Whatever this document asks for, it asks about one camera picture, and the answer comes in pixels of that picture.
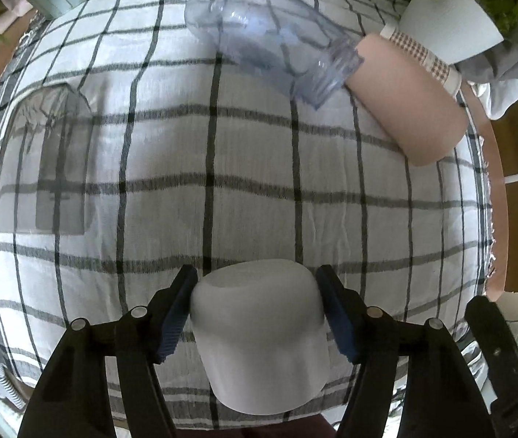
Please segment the white plastic cup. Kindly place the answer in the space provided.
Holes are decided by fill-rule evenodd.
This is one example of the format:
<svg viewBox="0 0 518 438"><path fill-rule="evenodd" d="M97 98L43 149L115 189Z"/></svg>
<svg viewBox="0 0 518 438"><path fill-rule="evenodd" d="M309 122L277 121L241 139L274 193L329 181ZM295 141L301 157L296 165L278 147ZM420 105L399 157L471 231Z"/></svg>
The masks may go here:
<svg viewBox="0 0 518 438"><path fill-rule="evenodd" d="M226 407L274 415L314 399L330 374L315 276L284 259L238 263L195 286L190 317L209 384Z"/></svg>

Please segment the clear grey square cup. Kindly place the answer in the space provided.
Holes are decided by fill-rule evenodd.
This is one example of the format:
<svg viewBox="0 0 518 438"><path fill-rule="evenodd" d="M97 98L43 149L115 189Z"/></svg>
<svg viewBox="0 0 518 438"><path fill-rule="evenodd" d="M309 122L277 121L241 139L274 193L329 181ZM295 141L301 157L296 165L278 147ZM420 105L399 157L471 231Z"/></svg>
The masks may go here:
<svg viewBox="0 0 518 438"><path fill-rule="evenodd" d="M85 232L93 118L87 98L67 83L18 102L0 150L0 233Z"/></svg>

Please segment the pink plastic cup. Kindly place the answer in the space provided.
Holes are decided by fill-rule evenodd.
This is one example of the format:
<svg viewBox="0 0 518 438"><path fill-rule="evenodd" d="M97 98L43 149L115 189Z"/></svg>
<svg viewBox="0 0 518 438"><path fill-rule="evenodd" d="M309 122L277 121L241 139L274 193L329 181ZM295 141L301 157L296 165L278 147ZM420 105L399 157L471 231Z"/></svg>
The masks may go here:
<svg viewBox="0 0 518 438"><path fill-rule="evenodd" d="M362 64L347 88L409 162L439 161L464 137L468 119L454 98L404 50L371 34L357 43Z"/></svg>

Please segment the patterned paper cup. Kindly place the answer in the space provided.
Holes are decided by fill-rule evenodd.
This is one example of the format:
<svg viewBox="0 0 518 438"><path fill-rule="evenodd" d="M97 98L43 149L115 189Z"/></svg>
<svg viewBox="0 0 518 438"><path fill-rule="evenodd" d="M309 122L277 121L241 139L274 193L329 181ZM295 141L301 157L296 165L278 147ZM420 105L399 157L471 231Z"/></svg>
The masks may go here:
<svg viewBox="0 0 518 438"><path fill-rule="evenodd" d="M411 36L401 32L394 25L386 24L381 30L380 36L395 46L398 46L415 59L441 84L449 95L453 98L456 97L461 87L462 76L455 68L446 64L425 46L417 42Z"/></svg>

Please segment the plaid checkered tablecloth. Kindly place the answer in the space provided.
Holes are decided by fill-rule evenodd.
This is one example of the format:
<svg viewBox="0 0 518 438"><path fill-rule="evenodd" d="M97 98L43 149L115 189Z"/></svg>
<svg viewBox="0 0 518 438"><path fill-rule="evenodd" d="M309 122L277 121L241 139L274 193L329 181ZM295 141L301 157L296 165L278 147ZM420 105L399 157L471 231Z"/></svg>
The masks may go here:
<svg viewBox="0 0 518 438"><path fill-rule="evenodd" d="M42 135L9 132L17 103L65 83L96 117L85 232L0 233L0 364L35 385L72 319L120 318L185 264L266 258L330 264L367 304L462 337L493 243L477 128L415 167L346 90L312 110L219 57L186 1L88 0L33 23L0 77L0 151L24 200Z"/></svg>

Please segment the grey curtain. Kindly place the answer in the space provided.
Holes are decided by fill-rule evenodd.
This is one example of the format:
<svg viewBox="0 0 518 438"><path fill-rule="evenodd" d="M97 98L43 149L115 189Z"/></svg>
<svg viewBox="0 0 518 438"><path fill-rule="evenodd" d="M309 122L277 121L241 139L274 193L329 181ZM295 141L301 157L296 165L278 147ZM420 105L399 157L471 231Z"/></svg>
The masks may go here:
<svg viewBox="0 0 518 438"><path fill-rule="evenodd" d="M471 85L486 116L501 119L518 102L518 30L511 40L458 62L456 68Z"/></svg>

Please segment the white pot green plant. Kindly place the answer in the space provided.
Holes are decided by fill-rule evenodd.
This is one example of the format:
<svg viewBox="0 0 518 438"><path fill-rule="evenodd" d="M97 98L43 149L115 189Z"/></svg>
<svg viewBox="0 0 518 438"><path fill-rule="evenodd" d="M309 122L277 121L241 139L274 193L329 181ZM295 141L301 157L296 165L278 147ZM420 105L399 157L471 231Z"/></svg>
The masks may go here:
<svg viewBox="0 0 518 438"><path fill-rule="evenodd" d="M512 40L518 0L411 0L399 31L447 64L458 64Z"/></svg>

